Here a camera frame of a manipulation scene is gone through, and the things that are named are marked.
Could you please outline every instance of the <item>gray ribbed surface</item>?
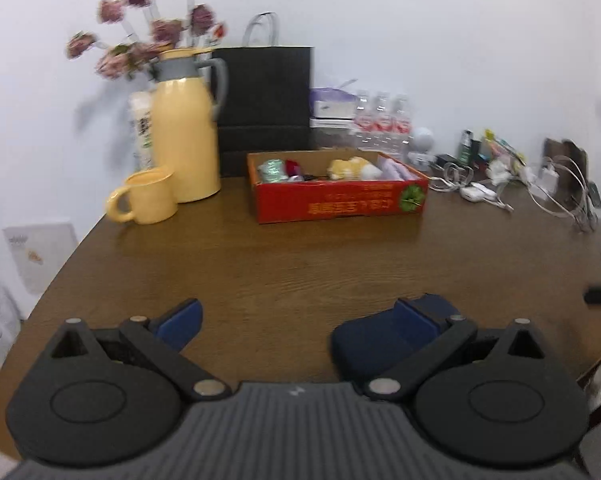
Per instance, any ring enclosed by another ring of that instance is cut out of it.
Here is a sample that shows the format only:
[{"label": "gray ribbed surface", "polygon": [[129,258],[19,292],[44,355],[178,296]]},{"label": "gray ribbed surface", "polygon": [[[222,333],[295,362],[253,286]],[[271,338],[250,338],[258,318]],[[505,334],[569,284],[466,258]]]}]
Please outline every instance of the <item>gray ribbed surface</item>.
[{"label": "gray ribbed surface", "polygon": [[131,462],[61,470],[24,462],[10,480],[583,480],[567,464],[499,472],[429,447],[392,404],[346,383],[245,383],[238,394],[196,404],[178,431]]}]

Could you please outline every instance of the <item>cardboard box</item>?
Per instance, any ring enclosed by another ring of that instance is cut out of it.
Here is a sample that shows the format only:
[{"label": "cardboard box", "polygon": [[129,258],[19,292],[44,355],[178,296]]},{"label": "cardboard box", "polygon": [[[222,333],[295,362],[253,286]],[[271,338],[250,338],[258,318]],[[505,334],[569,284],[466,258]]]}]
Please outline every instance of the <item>cardboard box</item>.
[{"label": "cardboard box", "polygon": [[402,180],[348,180],[268,184],[261,182],[258,166],[271,158],[295,160],[307,174],[325,176],[332,160],[361,156],[377,165],[381,152],[362,152],[353,148],[317,152],[249,153],[247,167],[261,224],[295,222],[340,216],[376,216],[420,213],[423,210],[429,179],[404,165],[418,178]]}]

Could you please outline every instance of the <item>wooden table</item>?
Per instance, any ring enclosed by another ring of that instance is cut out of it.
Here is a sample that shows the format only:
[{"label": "wooden table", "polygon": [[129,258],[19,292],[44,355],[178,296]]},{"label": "wooden table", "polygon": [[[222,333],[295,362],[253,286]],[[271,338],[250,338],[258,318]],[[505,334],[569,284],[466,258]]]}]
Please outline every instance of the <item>wooden table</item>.
[{"label": "wooden table", "polygon": [[102,219],[43,295],[0,373],[0,451],[18,454],[5,407],[63,320],[116,326],[187,297],[204,305],[184,355],[231,384],[334,381],[328,337],[339,323],[434,292],[480,326],[529,317],[577,377],[601,357],[601,226],[577,232],[505,191],[513,214],[430,192],[422,216],[259,225],[247,182],[153,226]]}]

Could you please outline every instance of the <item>thermos handle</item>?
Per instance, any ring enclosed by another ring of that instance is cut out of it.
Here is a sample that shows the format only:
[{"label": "thermos handle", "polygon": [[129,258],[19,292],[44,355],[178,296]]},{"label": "thermos handle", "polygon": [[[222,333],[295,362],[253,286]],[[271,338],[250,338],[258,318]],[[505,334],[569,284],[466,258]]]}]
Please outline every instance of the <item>thermos handle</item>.
[{"label": "thermos handle", "polygon": [[225,99],[227,98],[227,92],[229,89],[229,76],[227,73],[227,65],[225,61],[219,58],[205,59],[197,61],[198,68],[205,68],[210,66],[216,70],[216,104],[212,108],[212,120],[218,120],[220,111],[225,106]]}]

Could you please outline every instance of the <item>blue gripper pad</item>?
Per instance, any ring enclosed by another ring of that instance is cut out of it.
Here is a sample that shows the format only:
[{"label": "blue gripper pad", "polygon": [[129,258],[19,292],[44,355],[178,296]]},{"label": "blue gripper pad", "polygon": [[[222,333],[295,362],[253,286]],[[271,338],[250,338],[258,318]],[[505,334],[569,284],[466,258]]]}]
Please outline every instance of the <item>blue gripper pad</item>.
[{"label": "blue gripper pad", "polygon": [[187,300],[178,305],[167,317],[160,317],[149,325],[149,330],[161,341],[180,352],[202,328],[202,304]]},{"label": "blue gripper pad", "polygon": [[430,343],[447,329],[445,319],[458,313],[436,294],[397,300],[389,310],[337,326],[332,359],[343,380],[363,383]]}]

